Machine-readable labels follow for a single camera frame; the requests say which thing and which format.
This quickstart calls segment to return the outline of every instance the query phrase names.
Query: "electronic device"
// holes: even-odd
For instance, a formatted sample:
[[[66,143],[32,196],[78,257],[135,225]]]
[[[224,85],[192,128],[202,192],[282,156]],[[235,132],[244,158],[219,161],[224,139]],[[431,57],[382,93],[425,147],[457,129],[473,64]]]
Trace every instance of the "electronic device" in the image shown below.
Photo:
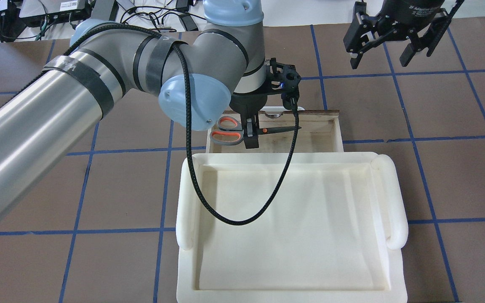
[[[196,0],[177,0],[175,9],[180,12],[188,12],[191,5],[196,5]]]
[[[24,0],[20,19],[28,27],[40,27],[48,13],[48,23],[85,20],[91,16],[87,0]]]
[[[198,26],[196,25],[196,22],[192,19],[192,16],[187,14],[187,13],[182,13],[179,15],[179,19],[181,20],[181,23],[183,24],[184,30],[185,31],[197,31]]]

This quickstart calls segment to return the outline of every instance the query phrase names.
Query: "wire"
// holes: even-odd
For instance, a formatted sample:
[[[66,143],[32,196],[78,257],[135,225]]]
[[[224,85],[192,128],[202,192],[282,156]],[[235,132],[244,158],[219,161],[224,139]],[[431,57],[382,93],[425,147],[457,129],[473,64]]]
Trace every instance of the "wire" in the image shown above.
[[[132,14],[134,16],[138,16],[138,17],[140,17],[140,19],[147,20],[147,21],[150,21],[150,19],[147,19],[145,17],[142,17],[142,16],[144,16],[143,13],[147,13],[147,14],[152,13],[155,16],[155,18],[157,20],[157,23],[160,23],[159,17],[157,17],[156,14],[159,13],[159,12],[161,12],[161,11],[163,11],[165,8],[168,8],[168,5],[170,5],[172,2],[173,2],[173,0],[170,0],[170,2],[167,2],[166,3],[166,1],[164,0],[164,6],[161,9],[159,9],[157,11],[154,11],[154,12],[136,12],[136,10],[137,10],[136,2],[133,1],[132,4],[134,5],[134,7],[129,8],[126,12],[128,14]],[[123,21],[123,17],[125,17],[125,13],[124,12],[123,12],[123,15],[121,16],[121,19],[119,20],[119,23],[125,24],[125,22],[128,19],[126,19],[125,21]]]
[[[179,45],[174,44],[173,45],[173,51],[175,54],[177,54],[177,57],[179,57],[179,60],[181,61],[181,65],[183,67],[183,77],[184,77],[184,91],[185,91],[185,101],[187,104],[187,109],[186,109],[186,114],[187,114],[187,163],[188,163],[188,168],[190,170],[190,178],[192,180],[192,184],[194,186],[194,190],[196,191],[196,194],[198,195],[198,198],[202,202],[203,206],[217,219],[220,221],[227,223],[232,226],[244,226],[246,224],[254,222],[256,219],[258,219],[263,213],[267,210],[269,205],[271,205],[271,202],[273,201],[274,197],[276,196],[278,190],[280,189],[280,186],[282,185],[282,181],[285,177],[285,174],[287,173],[287,169],[289,168],[289,163],[291,163],[291,158],[293,157],[293,152],[295,151],[295,144],[297,142],[297,135],[298,135],[298,111],[297,111],[297,106],[292,106],[293,108],[293,115],[295,116],[295,130],[293,132],[293,140],[291,142],[291,148],[289,149],[289,153],[287,156],[287,160],[285,161],[285,166],[283,167],[283,171],[280,175],[280,178],[278,179],[278,182],[271,194],[271,196],[268,198],[267,202],[263,205],[263,207],[252,217],[242,220],[242,221],[234,221],[231,219],[228,219],[224,217],[223,215],[217,213],[209,205],[205,197],[203,196],[203,193],[200,189],[200,185],[198,184],[198,180],[196,177],[196,171],[194,171],[194,163],[192,161],[192,103],[191,103],[191,96],[190,96],[190,75],[188,71],[188,65],[187,65],[187,60],[184,57],[183,52],[181,52],[181,49],[179,48]]]
[[[73,30],[76,30],[77,24],[72,23],[72,12],[69,13],[69,24],[71,25]]]
[[[125,11],[123,12],[123,15],[121,15],[121,19],[120,19],[119,23],[123,23],[123,17],[125,17],[125,15],[127,15],[127,14],[128,14],[128,13],[130,13],[131,11],[136,10],[136,9],[138,9],[138,8],[161,8],[161,10],[167,10],[167,11],[178,11],[178,10],[176,10],[175,8],[162,8],[162,7],[160,7],[160,6],[153,6],[153,5],[139,5],[139,6],[134,6],[134,7],[129,8],[129,9],[127,9],[127,10],[125,10]],[[204,17],[202,17],[202,16],[198,16],[198,15],[193,14],[193,13],[190,13],[190,12],[187,12],[187,14],[188,14],[188,15],[191,15],[191,16],[194,16],[194,17],[196,17],[196,18],[202,19],[202,20],[206,20]]]
[[[50,23],[50,25],[48,25],[48,26],[47,26],[47,27],[44,29],[44,31],[41,29],[41,31],[40,31],[38,34],[36,34],[35,36],[31,36],[31,37],[21,37],[21,38],[15,38],[15,37],[8,37],[8,36],[5,36],[5,35],[3,34],[3,29],[2,29],[1,24],[0,24],[0,36],[1,36],[1,37],[3,37],[3,38],[6,38],[6,39],[12,39],[12,40],[23,40],[23,39],[39,38],[39,36],[40,36],[40,37],[43,37],[43,36],[44,36],[44,34],[46,33],[46,31],[48,31],[48,29],[49,29],[50,27],[52,27],[52,26],[53,26],[55,23],[56,23],[56,21],[53,21],[52,23]]]
[[[169,16],[169,15],[175,15],[175,16],[179,17],[179,20],[181,20],[181,15],[179,15],[176,12],[169,11],[169,12],[165,13],[164,15],[162,15],[162,24],[164,24],[164,19],[166,18],[166,16]]]

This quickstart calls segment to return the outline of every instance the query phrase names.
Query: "grid line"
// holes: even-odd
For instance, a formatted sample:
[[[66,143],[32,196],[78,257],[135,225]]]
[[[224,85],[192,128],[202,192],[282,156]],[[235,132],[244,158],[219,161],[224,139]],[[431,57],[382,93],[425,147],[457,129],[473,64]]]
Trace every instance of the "grid line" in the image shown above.
[[[50,47],[50,52],[48,53],[48,58],[46,59],[46,64],[50,62],[50,58],[52,58],[53,48],[56,46],[56,40],[52,40],[52,47]]]
[[[325,83],[323,83],[323,71],[321,70],[321,59],[319,58],[319,48],[317,47],[317,39],[315,38],[314,25],[310,25],[312,32],[312,40],[314,41],[315,58],[317,60],[317,70],[319,71],[319,83],[321,85],[321,98],[323,99],[323,109],[327,110],[327,96],[325,95]]]
[[[452,218],[452,219],[422,219],[409,220],[409,224],[434,224],[434,223],[467,223],[467,222],[485,222],[485,218]]]
[[[95,150],[96,136],[98,134],[98,130],[99,130],[99,123],[97,122],[97,124],[95,125],[95,131],[93,133],[93,140],[91,142],[91,151]],[[74,252],[74,247],[76,243],[77,227],[80,223],[81,209],[83,206],[83,198],[85,197],[85,190],[87,188],[87,181],[89,179],[89,171],[91,170],[91,164],[93,163],[93,155],[94,154],[89,155],[89,161],[87,163],[87,168],[85,170],[85,176],[83,177],[83,185],[81,188],[80,202],[77,207],[75,226],[72,233],[71,245],[69,248],[69,256],[67,257],[67,263],[65,265],[65,273],[63,274],[63,281],[61,284],[61,292],[59,293],[59,303],[63,302],[63,297],[65,296],[65,288],[67,285],[67,280],[69,278],[69,270],[72,262],[72,254]]]
[[[477,104],[480,108],[480,112],[482,113],[484,120],[485,120],[485,109],[480,101],[480,98],[477,93],[477,89],[475,88],[473,81],[471,80],[471,76],[469,75],[469,71],[467,70],[467,67],[465,66],[465,62],[460,54],[460,49],[458,48],[458,45],[456,44],[456,40],[454,40],[454,37],[452,36],[452,31],[450,31],[450,28],[447,29],[448,35],[450,36],[450,40],[452,40],[452,45],[454,46],[454,49],[456,50],[456,54],[458,55],[458,59],[460,59],[461,67],[464,69],[465,76],[467,77],[467,81],[469,81],[469,85],[471,87],[471,90],[473,91],[473,94],[475,96],[475,99],[477,100]]]
[[[405,104],[404,104],[402,92],[400,91],[398,79],[396,78],[396,74],[394,73],[394,67],[392,65],[389,50],[387,49],[386,44],[383,44],[383,48],[385,49],[386,59],[389,62],[390,71],[392,73],[392,80],[394,81],[394,86],[396,87],[398,99],[400,101],[400,105],[402,106],[402,110],[404,112],[405,122],[407,123],[409,137],[411,139],[411,144],[413,145],[416,163],[418,164],[418,168],[419,168],[419,171],[420,171],[420,177],[422,178],[422,182],[423,182],[423,185],[424,185],[424,191],[426,192],[426,198],[428,200],[429,211],[432,215],[432,219],[436,220],[437,217],[435,215],[435,209],[433,208],[432,197],[429,193],[429,187],[428,187],[428,184],[427,184],[426,176],[424,174],[424,168],[423,168],[423,165],[422,165],[422,161],[420,159],[420,155],[418,153],[418,148],[416,147],[416,141],[414,140],[413,129],[411,128],[411,125],[410,125],[408,112],[407,112]],[[454,297],[454,301],[459,302],[458,292],[456,291],[456,284],[454,283],[454,277],[452,276],[452,271],[450,270],[450,264],[448,263],[448,257],[447,257],[447,253],[446,253],[446,250],[445,250],[445,244],[443,243],[439,224],[437,222],[434,222],[433,226],[435,227],[435,233],[437,234],[437,240],[439,241],[439,247],[441,249],[443,262],[445,263],[445,269],[446,269],[447,276],[448,276],[448,282],[450,283],[450,289],[452,290],[452,295]]]
[[[79,230],[33,230],[33,231],[0,231],[0,236],[25,236],[35,234],[132,234],[139,232],[175,231],[175,228],[123,228],[123,229],[79,229]]]
[[[160,282],[160,265],[162,259],[162,243],[164,241],[164,223],[166,218],[166,203],[168,200],[168,182],[170,177],[170,164],[171,164],[171,144],[173,143],[173,120],[170,121],[170,136],[168,140],[168,155],[166,157],[166,171],[164,175],[164,194],[162,196],[162,212],[160,214],[160,233],[158,234],[158,251],[156,252],[156,271],[155,271],[155,284],[154,292],[152,296],[153,303],[158,301],[158,284]]]

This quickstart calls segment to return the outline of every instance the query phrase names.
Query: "black cable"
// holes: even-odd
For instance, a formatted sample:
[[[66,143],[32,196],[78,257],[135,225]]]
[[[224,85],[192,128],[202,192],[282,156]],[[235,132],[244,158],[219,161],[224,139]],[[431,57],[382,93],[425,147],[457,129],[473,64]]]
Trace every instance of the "black cable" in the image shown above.
[[[46,27],[46,29],[44,30],[44,33],[46,33],[46,31],[52,27],[54,24],[56,23],[56,21],[50,23],[50,25],[48,25]],[[39,32],[38,34],[34,35],[34,36],[31,36],[31,37],[22,37],[22,38],[15,38],[15,37],[7,37],[5,36],[4,34],[2,34],[3,32],[3,29],[1,28],[1,25],[0,25],[0,36],[3,37],[3,38],[7,38],[7,39],[14,39],[14,40],[23,40],[23,39],[32,39],[32,38],[37,38],[41,33],[44,35],[44,33],[41,31]]]
[[[42,8],[44,10],[44,14],[46,15],[46,18],[44,19],[44,24],[40,26],[41,30],[42,28],[46,28],[46,26],[48,25],[48,8],[46,8],[46,6],[44,5],[44,3],[41,1],[41,0],[37,0],[40,5],[42,5]]]
[[[50,23],[47,27],[45,27],[44,29],[41,29],[41,31],[37,35],[37,38],[35,38],[35,41],[41,40],[42,37],[44,37],[46,35],[46,32],[48,31],[48,29],[50,29],[50,27],[52,27],[53,25],[56,25],[56,21],[57,21],[57,19],[54,19],[53,22]]]
[[[72,23],[72,12],[69,13],[69,24],[71,25],[73,30],[76,30],[77,24]]]
[[[181,61],[181,65],[183,67],[183,77],[184,77],[184,91],[185,91],[185,99],[186,99],[186,104],[187,104],[187,163],[188,163],[188,168],[190,170],[190,178],[192,180],[192,184],[194,186],[194,190],[196,191],[196,194],[198,195],[198,198],[202,202],[203,206],[217,219],[220,221],[227,223],[232,226],[244,226],[248,223],[252,223],[256,219],[258,219],[263,213],[267,210],[269,205],[271,205],[271,202],[273,201],[274,197],[276,196],[278,190],[280,189],[280,186],[282,185],[282,181],[285,177],[285,173],[287,173],[287,169],[289,168],[289,163],[291,163],[291,157],[293,157],[293,152],[295,150],[295,143],[297,141],[297,135],[298,135],[298,111],[297,111],[297,106],[296,104],[293,106],[293,115],[295,116],[295,130],[293,132],[293,140],[291,142],[291,148],[289,149],[289,154],[287,156],[287,160],[285,161],[285,166],[283,167],[282,174],[280,175],[280,178],[278,179],[278,183],[276,184],[276,187],[274,188],[271,197],[265,202],[263,207],[252,217],[242,220],[242,221],[234,221],[231,219],[228,219],[221,214],[217,213],[209,205],[205,197],[203,196],[203,193],[200,189],[200,185],[198,184],[198,180],[196,177],[196,171],[194,171],[194,163],[192,161],[192,105],[191,105],[191,96],[190,96],[190,75],[188,71],[188,65],[187,65],[187,60],[184,57],[183,52],[181,52],[181,49],[179,48],[179,45],[174,44],[173,45],[173,51],[175,51],[175,54],[177,54],[177,57],[179,57],[179,60]]]
[[[165,13],[164,15],[162,15],[162,24],[165,24],[164,20],[165,20],[166,16],[169,16],[169,15],[175,15],[175,16],[179,17],[179,21],[181,21],[181,15],[179,15],[176,12],[169,11],[169,12]]]
[[[150,21],[150,19],[146,19],[146,18],[142,18],[141,16],[148,16],[149,14],[147,14],[146,12],[135,12],[135,13],[132,13],[131,15],[128,15],[127,19],[121,21],[120,23],[121,24],[127,24],[127,22],[132,19],[133,17],[140,17],[141,19],[144,19],[144,20],[147,20],[147,21]]]
[[[127,10],[125,10],[123,12],[123,15],[121,15],[121,19],[119,21],[119,23],[123,23],[123,17],[125,17],[125,15],[127,15],[129,12],[133,11],[133,10],[136,10],[138,8],[161,8],[160,11],[162,10],[167,10],[167,11],[177,11],[175,8],[162,8],[161,6],[153,6],[153,5],[139,5],[139,6],[134,6],[132,8],[129,8]],[[194,16],[196,18],[199,18],[199,19],[202,19],[202,20],[206,20],[204,17],[202,16],[198,16],[198,15],[195,15],[193,13],[190,13],[190,12],[187,12],[188,15],[191,15],[191,16]]]

